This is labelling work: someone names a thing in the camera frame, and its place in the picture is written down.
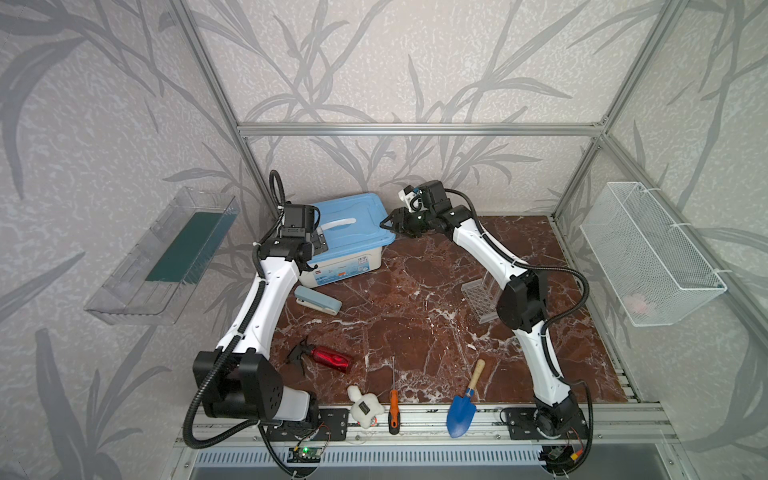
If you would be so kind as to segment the white plastic bin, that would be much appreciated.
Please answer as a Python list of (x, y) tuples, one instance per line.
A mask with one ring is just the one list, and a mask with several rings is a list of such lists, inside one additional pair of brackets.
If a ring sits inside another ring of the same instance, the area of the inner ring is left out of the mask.
[(299, 282), (307, 288), (316, 288), (369, 273), (381, 267), (382, 251), (382, 247), (345, 255), (327, 251), (311, 260), (310, 265), (316, 269), (303, 272)]

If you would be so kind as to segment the blue plastic bin lid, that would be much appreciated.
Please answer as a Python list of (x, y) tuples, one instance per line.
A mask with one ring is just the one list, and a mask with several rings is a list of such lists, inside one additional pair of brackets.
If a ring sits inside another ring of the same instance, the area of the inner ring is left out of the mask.
[(362, 253), (394, 242), (395, 234), (380, 227), (388, 216), (375, 193), (363, 193), (315, 203), (320, 211), (328, 250), (315, 252), (311, 264)]

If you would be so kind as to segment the clear acrylic test tube rack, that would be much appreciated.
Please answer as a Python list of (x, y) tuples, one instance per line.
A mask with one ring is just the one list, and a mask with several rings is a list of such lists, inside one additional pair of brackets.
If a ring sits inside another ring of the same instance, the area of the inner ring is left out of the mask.
[(461, 291), (474, 318), (480, 324), (499, 319), (496, 307), (501, 289), (492, 275), (486, 274), (482, 278), (463, 284)]

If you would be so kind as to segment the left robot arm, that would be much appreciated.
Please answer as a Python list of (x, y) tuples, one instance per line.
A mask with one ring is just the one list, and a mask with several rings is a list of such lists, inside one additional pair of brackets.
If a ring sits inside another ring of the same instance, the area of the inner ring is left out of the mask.
[(271, 235), (254, 245), (256, 275), (241, 309), (216, 348), (193, 363), (197, 392), (186, 423), (200, 408), (212, 418), (300, 422), (308, 416), (311, 394), (284, 385), (270, 350), (288, 295), (310, 269), (319, 217), (312, 205), (289, 204)]

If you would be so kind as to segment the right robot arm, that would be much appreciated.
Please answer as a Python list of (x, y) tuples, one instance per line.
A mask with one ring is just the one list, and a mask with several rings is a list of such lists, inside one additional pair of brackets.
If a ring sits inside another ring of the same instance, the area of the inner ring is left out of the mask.
[[(580, 272), (565, 267), (531, 265), (511, 253), (480, 222), (468, 196), (446, 189), (438, 180), (406, 186), (398, 193), (403, 205), (380, 223), (386, 230), (409, 238), (436, 231), (467, 251), (500, 288), (496, 313), (512, 330), (533, 381), (537, 429), (546, 437), (565, 433), (581, 411), (558, 363), (549, 328), (578, 311), (588, 296), (588, 282)], [(549, 272), (569, 273), (583, 285), (582, 298), (571, 309), (548, 316)]]

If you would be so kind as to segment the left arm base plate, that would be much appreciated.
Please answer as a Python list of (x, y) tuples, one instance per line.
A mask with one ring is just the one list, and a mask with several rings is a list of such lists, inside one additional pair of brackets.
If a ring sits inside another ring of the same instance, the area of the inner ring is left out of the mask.
[(268, 425), (265, 431), (272, 442), (341, 442), (347, 438), (349, 413), (348, 408), (320, 408), (312, 422), (283, 422)]

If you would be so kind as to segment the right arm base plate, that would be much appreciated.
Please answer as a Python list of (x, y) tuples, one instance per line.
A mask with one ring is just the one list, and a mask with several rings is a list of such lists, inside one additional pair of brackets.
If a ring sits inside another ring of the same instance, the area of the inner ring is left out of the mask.
[(588, 419), (581, 410), (553, 427), (545, 426), (545, 416), (535, 407), (504, 408), (500, 412), (500, 420), (507, 427), (511, 440), (586, 441), (590, 436)]

